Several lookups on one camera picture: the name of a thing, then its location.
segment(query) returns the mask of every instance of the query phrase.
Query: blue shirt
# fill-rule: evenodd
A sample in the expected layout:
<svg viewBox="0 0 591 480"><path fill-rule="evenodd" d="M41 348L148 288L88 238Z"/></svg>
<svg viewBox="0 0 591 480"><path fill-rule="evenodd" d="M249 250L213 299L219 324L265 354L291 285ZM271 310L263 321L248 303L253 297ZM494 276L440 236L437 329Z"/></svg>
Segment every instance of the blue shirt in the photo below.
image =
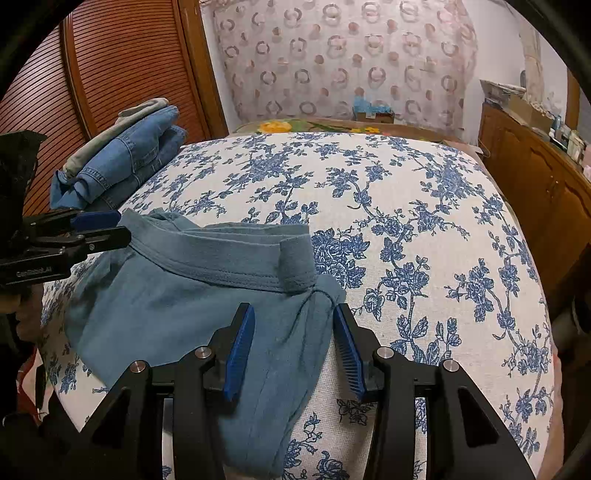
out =
<svg viewBox="0 0 591 480"><path fill-rule="evenodd" d="M291 431L318 380L345 291L317 275L307 225L223 223L126 210L128 248L106 252L76 287L64 317L84 363L111 387L134 360L179 360L255 310L245 378L233 413L218 413L225 462L281 476Z"/></svg>

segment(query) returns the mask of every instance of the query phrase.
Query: blue gripper pad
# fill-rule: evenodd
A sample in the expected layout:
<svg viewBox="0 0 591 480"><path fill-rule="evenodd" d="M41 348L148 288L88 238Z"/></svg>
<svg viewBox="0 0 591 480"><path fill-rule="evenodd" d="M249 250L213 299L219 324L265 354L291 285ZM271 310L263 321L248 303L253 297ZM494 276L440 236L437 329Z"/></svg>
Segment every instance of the blue gripper pad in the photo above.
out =
<svg viewBox="0 0 591 480"><path fill-rule="evenodd" d="M232 401L240 391L246 370L246 361L251 350L252 337L255 333L255 310L249 306L238 329L232 350L226 363L225 383L223 395L227 401Z"/></svg>
<svg viewBox="0 0 591 480"><path fill-rule="evenodd" d="M361 401L366 394L365 383L363 381L363 364L355 348L353 337L349 331L340 305L335 308L333 313L333 331L349 388L357 395L359 401Z"/></svg>
<svg viewBox="0 0 591 480"><path fill-rule="evenodd" d="M114 228L121 220L121 214L117 210L106 212L83 212L70 220L70 225L76 232L88 230L100 230L103 228Z"/></svg>

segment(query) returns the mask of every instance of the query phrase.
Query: wooden louvered door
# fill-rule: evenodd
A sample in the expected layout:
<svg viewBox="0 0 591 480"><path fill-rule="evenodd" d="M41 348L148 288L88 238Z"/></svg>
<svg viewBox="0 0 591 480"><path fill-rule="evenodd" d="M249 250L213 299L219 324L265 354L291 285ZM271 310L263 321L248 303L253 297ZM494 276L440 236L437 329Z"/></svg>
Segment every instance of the wooden louvered door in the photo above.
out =
<svg viewBox="0 0 591 480"><path fill-rule="evenodd" d="M41 43L0 102L0 132L34 130L47 136L23 215L49 210L51 177L87 141L79 125L60 55L60 29Z"/></svg>
<svg viewBox="0 0 591 480"><path fill-rule="evenodd" d="M188 142L209 136L171 0L86 0L72 17L82 86L98 131L125 108L166 97L180 111Z"/></svg>
<svg viewBox="0 0 591 480"><path fill-rule="evenodd" d="M227 134L194 5L86 0L39 46L0 102L0 132L48 136L24 215L48 211L55 170L118 112L148 99L166 97L178 107L187 142Z"/></svg>

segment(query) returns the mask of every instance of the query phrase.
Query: bed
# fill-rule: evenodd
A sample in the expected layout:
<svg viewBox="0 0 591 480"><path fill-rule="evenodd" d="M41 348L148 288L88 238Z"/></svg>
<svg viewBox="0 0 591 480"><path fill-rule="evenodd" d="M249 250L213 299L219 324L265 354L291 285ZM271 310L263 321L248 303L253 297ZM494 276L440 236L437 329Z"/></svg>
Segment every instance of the bed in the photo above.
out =
<svg viewBox="0 0 591 480"><path fill-rule="evenodd" d="M550 323L519 225L474 158L363 131L230 137L184 147L122 211L157 207L199 225L308 223L317 270L346 289L358 323L409 359L459 361L538 474L557 399ZM63 315L95 258L46 284L44 296L41 356L78 429L107 389L70 347ZM374 415L375 405L357 403L348 390L331 343L282 477L361 479ZM422 399L415 426L420 479ZM170 439L163 452L163 477L171 480Z"/></svg>

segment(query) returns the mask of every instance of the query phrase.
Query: wooden cabinet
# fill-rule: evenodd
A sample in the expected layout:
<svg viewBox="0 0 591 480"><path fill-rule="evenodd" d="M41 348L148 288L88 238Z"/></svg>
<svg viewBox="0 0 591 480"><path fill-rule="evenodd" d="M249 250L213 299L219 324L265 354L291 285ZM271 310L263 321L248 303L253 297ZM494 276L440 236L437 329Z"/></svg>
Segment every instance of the wooden cabinet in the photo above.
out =
<svg viewBox="0 0 591 480"><path fill-rule="evenodd" d="M556 289L591 240L591 197L578 179L568 171L563 173L551 191L551 208L544 227L530 245L548 292Z"/></svg>
<svg viewBox="0 0 591 480"><path fill-rule="evenodd" d="M591 184L563 152L489 105L479 138L490 152L485 166L519 220L556 313L574 294L565 285L573 284L569 277L591 242ZM588 277L576 287L591 287Z"/></svg>

